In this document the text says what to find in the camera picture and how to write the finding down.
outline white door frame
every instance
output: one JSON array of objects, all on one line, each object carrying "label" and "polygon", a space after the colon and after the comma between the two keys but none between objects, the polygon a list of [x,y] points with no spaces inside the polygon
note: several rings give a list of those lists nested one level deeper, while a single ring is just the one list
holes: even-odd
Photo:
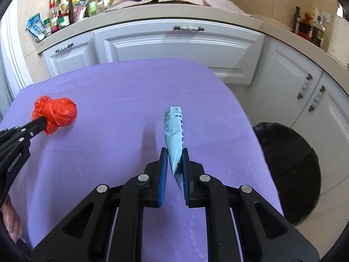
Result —
[{"label": "white door frame", "polygon": [[13,97],[16,97],[21,89],[33,84],[20,43],[17,2],[18,0],[12,0],[1,19],[0,27],[0,49]]}]

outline purple tablecloth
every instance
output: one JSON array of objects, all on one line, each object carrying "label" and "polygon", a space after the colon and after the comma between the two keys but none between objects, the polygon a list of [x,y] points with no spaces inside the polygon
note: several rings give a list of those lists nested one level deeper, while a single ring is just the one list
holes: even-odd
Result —
[{"label": "purple tablecloth", "polygon": [[[249,184],[282,212],[263,153],[243,109],[208,68],[182,59],[101,64],[20,91],[0,129],[30,121],[42,95],[77,105],[72,126],[31,141],[10,195],[33,246],[99,184],[117,186],[159,158],[164,113],[180,106],[191,160],[224,184]],[[144,261],[206,261],[204,209],[188,209],[168,170],[165,201],[144,211]]]}]

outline white cabinet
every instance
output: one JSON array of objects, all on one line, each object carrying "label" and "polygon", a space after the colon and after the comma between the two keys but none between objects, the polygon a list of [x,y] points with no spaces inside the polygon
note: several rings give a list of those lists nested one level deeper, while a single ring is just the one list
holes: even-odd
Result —
[{"label": "white cabinet", "polygon": [[[251,124],[277,122],[288,127],[295,122],[321,76],[312,61],[275,39],[270,40],[259,65],[246,106]],[[303,98],[297,99],[301,87]]]},{"label": "white cabinet", "polygon": [[349,176],[349,98],[327,74],[292,128],[319,158],[321,194]]},{"label": "white cabinet", "polygon": [[99,63],[92,32],[65,40],[42,55],[52,77]]},{"label": "white cabinet", "polygon": [[233,84],[250,84],[264,39],[250,29],[189,19],[129,22],[95,30],[94,35],[101,63],[187,58]]}]

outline human hand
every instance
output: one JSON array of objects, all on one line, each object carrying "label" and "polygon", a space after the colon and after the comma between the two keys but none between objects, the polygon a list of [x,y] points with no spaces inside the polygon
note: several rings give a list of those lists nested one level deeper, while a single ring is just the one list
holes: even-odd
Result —
[{"label": "human hand", "polygon": [[17,243],[17,240],[22,235],[22,223],[20,216],[17,214],[15,208],[12,206],[10,196],[7,196],[5,203],[1,207],[4,225],[12,240]]}]

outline metal screw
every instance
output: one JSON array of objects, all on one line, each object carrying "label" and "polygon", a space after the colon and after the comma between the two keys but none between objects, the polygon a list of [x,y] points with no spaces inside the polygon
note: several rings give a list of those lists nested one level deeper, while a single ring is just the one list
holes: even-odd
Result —
[{"label": "metal screw", "polygon": [[104,193],[104,192],[106,192],[107,190],[108,190],[108,186],[107,186],[107,185],[104,185],[104,184],[102,184],[102,185],[100,185],[100,186],[97,187],[97,192],[98,192],[98,193]]},{"label": "metal screw", "polygon": [[249,185],[242,185],[241,190],[245,193],[250,193],[252,192],[252,187]]},{"label": "metal screw", "polygon": [[141,174],[138,176],[139,181],[147,181],[149,179],[149,176],[147,174]]},{"label": "metal screw", "polygon": [[200,180],[203,182],[208,182],[210,181],[210,179],[211,179],[210,176],[207,174],[200,175]]}]

